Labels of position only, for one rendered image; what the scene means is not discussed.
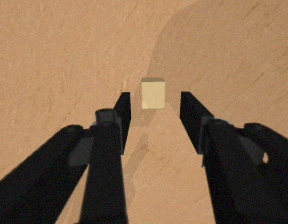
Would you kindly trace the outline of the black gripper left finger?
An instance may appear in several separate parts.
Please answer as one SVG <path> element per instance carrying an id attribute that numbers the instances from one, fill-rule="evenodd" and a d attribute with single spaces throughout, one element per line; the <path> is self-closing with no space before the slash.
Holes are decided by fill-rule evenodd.
<path id="1" fill-rule="evenodd" d="M 0 180 L 0 224 L 55 224 L 88 164 L 74 224 L 129 224 L 121 155 L 131 122 L 130 92 L 95 117 L 88 129 L 63 127 Z"/>

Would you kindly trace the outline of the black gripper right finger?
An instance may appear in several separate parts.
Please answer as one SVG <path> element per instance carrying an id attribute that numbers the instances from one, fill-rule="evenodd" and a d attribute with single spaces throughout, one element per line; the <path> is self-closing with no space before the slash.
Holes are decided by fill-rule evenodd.
<path id="1" fill-rule="evenodd" d="M 288 138 L 255 122 L 237 128 L 189 91 L 180 120 L 203 155 L 215 224 L 288 224 Z"/>

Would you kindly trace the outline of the tan block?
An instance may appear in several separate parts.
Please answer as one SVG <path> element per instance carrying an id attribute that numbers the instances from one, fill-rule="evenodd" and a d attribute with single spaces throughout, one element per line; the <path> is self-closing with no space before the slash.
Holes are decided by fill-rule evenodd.
<path id="1" fill-rule="evenodd" d="M 142 78 L 142 109 L 165 108 L 165 84 L 163 78 Z"/>

